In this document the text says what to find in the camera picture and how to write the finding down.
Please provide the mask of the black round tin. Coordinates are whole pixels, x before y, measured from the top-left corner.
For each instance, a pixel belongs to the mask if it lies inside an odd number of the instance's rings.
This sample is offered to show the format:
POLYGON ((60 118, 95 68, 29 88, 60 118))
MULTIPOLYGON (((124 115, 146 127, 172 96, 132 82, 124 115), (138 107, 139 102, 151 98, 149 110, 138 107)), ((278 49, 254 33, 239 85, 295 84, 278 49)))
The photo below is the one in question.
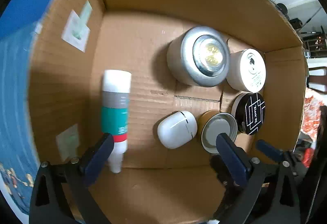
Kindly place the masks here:
POLYGON ((235 117, 238 131, 255 135, 265 118, 265 101, 260 93, 243 92, 232 104, 231 114, 235 117))

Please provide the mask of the white earbuds case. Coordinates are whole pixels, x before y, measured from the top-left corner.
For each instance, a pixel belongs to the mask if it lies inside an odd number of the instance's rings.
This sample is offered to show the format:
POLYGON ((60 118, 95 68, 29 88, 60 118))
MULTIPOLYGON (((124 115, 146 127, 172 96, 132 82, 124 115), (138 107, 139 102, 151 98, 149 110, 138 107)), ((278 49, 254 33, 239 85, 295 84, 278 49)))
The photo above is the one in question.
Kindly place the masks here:
POLYGON ((176 149, 191 141, 197 134, 195 116, 189 111, 178 111, 160 122, 157 135, 167 149, 176 149))

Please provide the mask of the white green tube bottle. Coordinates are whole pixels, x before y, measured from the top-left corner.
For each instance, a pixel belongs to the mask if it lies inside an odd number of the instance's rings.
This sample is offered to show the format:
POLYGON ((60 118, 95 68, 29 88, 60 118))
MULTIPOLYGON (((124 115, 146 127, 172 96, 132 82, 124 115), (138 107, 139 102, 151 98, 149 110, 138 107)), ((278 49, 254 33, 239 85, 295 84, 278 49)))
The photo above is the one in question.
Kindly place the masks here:
POLYGON ((122 170, 124 154, 128 149, 128 116, 132 74, 128 71, 104 71, 101 91, 101 131, 114 138, 114 148, 108 163, 111 172, 122 170))

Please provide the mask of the white cream jar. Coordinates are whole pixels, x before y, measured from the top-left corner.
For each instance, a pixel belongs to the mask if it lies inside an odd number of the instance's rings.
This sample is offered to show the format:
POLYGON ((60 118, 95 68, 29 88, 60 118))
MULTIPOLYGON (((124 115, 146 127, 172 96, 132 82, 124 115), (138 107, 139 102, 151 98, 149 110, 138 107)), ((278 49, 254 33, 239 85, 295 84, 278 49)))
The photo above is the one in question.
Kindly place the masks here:
POLYGON ((257 93, 264 87, 265 79, 265 62, 257 50, 248 48, 230 55, 226 80, 234 90, 257 93))

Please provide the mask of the silver puck light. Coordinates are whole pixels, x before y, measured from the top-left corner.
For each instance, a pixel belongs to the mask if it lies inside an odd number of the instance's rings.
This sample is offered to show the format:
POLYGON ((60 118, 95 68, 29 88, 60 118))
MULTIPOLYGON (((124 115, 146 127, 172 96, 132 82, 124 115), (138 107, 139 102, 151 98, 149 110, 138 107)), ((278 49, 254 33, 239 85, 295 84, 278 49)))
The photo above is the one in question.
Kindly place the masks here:
POLYGON ((179 82, 214 87, 227 77, 230 50, 220 32, 208 26, 196 26, 170 43, 167 65, 179 82))

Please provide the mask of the orange floral towel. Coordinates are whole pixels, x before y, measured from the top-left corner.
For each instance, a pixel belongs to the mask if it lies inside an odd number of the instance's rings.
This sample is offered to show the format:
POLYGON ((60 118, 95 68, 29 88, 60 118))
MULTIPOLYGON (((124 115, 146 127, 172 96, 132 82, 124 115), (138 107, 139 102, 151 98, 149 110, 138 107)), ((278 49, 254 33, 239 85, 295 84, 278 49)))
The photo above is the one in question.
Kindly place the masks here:
POLYGON ((316 140, 318 135, 322 106, 325 104, 319 97, 313 94, 305 97, 301 132, 309 136, 312 141, 316 140))

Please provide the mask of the brown wooden chair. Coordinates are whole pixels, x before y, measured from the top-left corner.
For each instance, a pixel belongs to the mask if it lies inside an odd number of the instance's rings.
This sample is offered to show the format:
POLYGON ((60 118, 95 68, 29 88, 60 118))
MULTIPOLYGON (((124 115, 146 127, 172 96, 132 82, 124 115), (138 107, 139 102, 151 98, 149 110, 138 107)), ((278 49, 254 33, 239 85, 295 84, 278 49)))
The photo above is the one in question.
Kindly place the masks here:
POLYGON ((319 92, 321 94, 326 94, 326 66, 319 66, 319 67, 312 67, 308 69, 308 76, 307 76, 307 88, 309 87, 309 84, 320 84, 324 87, 324 90, 321 91, 317 88, 311 87, 312 90, 319 92), (311 72, 322 70, 323 75, 312 75, 311 72))

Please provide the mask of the open cardboard box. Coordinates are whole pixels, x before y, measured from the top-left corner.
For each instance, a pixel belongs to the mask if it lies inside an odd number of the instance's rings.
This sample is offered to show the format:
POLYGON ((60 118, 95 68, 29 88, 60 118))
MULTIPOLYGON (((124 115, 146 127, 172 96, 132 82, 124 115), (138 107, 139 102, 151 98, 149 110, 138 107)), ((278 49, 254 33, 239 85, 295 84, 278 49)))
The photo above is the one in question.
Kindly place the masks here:
POLYGON ((166 149, 156 128, 175 111, 199 117, 228 111, 238 92, 227 83, 191 87, 166 62, 171 41, 204 25, 232 52, 252 47, 265 59, 266 110, 259 132, 237 144, 262 162, 265 140, 294 148, 301 125, 307 63, 293 28, 268 0, 52 0, 30 62, 29 112, 41 161, 60 164, 56 138, 77 126, 79 155, 101 137, 101 81, 106 69, 132 74, 128 149, 122 171, 105 167, 90 193, 112 223, 199 223, 214 217, 225 188, 199 138, 166 149))

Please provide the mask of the blue foam pad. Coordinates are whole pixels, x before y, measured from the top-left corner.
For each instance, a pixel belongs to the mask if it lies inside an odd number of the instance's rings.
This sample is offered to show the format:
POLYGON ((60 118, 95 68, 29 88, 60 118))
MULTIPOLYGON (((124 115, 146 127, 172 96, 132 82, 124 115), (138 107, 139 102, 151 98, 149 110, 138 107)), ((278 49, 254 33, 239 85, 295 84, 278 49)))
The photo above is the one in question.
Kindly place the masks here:
POLYGON ((1 38, 38 21, 50 0, 11 0, 1 16, 1 38))

